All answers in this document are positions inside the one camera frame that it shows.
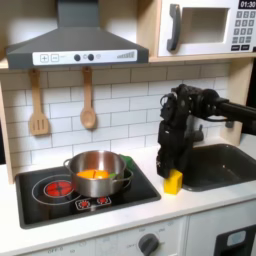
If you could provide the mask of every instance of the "gray range hood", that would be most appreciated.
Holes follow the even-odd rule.
[[[99,27],[98,0],[58,0],[58,28],[12,45],[10,69],[147,63],[148,49]]]

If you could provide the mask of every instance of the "sink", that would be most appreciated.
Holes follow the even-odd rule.
[[[184,189],[205,191],[256,180],[256,160],[227,144],[198,147],[183,174]]]

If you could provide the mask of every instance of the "orange food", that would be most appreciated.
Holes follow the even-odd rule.
[[[85,179],[106,179],[109,177],[109,173],[105,170],[84,170],[77,173],[77,176]]]
[[[94,179],[106,179],[109,173],[107,171],[96,171],[94,174]]]
[[[77,173],[77,176],[85,178],[85,179],[93,179],[95,174],[95,170],[85,170]]]

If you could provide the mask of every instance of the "microwave handle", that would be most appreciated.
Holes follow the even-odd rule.
[[[175,51],[180,38],[181,30],[181,13],[179,4],[171,4],[170,15],[173,18],[173,29],[172,29],[172,39],[167,40],[167,50]]]

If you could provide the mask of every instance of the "wooden utensil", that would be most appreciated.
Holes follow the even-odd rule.
[[[81,112],[81,122],[87,129],[92,129],[96,123],[96,115],[92,108],[92,70],[83,68],[84,75],[84,109]]]
[[[34,113],[29,120],[29,129],[33,135],[42,135],[49,132],[49,122],[42,113],[38,70],[29,71],[30,81],[32,85],[32,98],[34,105]]]

